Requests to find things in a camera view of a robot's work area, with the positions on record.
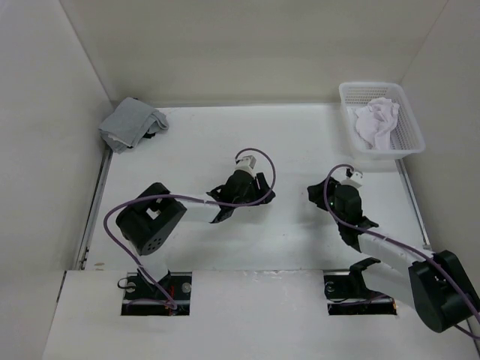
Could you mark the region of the white tank top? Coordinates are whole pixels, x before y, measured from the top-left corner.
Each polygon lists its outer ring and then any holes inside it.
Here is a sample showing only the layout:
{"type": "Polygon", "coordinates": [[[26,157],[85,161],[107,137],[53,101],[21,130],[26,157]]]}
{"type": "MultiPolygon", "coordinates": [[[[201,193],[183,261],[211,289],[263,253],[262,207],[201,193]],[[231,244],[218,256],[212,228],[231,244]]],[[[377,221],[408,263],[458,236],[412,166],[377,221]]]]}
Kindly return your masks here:
{"type": "Polygon", "coordinates": [[[397,127],[400,105],[393,100],[378,97],[355,111],[355,130],[372,149],[390,149],[391,133],[397,127]]]}

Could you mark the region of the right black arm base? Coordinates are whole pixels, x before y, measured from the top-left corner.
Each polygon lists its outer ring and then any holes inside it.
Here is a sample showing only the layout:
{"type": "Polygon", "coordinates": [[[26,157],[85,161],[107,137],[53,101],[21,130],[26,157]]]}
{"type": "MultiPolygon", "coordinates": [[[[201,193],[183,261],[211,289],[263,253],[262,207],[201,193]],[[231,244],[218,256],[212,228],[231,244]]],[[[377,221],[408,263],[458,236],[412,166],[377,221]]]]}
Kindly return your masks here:
{"type": "Polygon", "coordinates": [[[323,273],[324,294],[330,316],[397,315],[395,300],[381,292],[368,289],[363,271],[380,263],[367,258],[349,267],[348,271],[323,273]]]}

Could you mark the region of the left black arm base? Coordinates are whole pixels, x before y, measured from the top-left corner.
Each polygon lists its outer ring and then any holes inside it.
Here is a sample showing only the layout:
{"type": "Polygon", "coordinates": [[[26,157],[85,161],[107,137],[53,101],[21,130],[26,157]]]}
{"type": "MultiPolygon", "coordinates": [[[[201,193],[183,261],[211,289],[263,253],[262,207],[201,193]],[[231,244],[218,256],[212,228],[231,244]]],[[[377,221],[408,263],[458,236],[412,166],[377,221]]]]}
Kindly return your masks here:
{"type": "Polygon", "coordinates": [[[189,316],[191,309],[193,274],[191,272],[169,273],[160,285],[177,304],[176,309],[164,305],[168,298],[139,273],[128,273],[118,280],[117,287],[123,291],[121,315],[132,317],[177,317],[189,316]]]}

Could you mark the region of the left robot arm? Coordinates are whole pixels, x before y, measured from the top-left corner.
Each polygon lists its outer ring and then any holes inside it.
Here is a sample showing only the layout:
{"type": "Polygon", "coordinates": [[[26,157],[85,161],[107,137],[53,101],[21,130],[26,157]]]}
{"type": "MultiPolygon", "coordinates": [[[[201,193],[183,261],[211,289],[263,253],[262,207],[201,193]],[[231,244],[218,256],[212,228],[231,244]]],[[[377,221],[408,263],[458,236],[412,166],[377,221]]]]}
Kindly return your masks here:
{"type": "Polygon", "coordinates": [[[240,166],[221,184],[201,198],[175,196],[160,182],[150,185],[130,201],[115,219],[138,257],[148,257],[160,249],[181,219],[219,224],[239,207],[260,206],[275,198],[263,173],[240,166]]]}

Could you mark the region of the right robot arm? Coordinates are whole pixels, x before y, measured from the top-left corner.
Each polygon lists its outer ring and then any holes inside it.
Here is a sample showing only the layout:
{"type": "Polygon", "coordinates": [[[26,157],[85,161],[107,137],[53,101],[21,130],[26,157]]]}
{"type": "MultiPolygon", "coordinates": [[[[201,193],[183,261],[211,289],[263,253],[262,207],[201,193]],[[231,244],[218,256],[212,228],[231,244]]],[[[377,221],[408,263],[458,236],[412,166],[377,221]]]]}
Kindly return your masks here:
{"type": "Polygon", "coordinates": [[[363,213],[357,187],[333,178],[307,187],[308,199],[335,220],[342,241],[365,259],[326,278],[325,296],[353,306],[377,296],[399,300],[441,333],[479,315],[479,296],[458,257],[395,241],[363,213]]]}

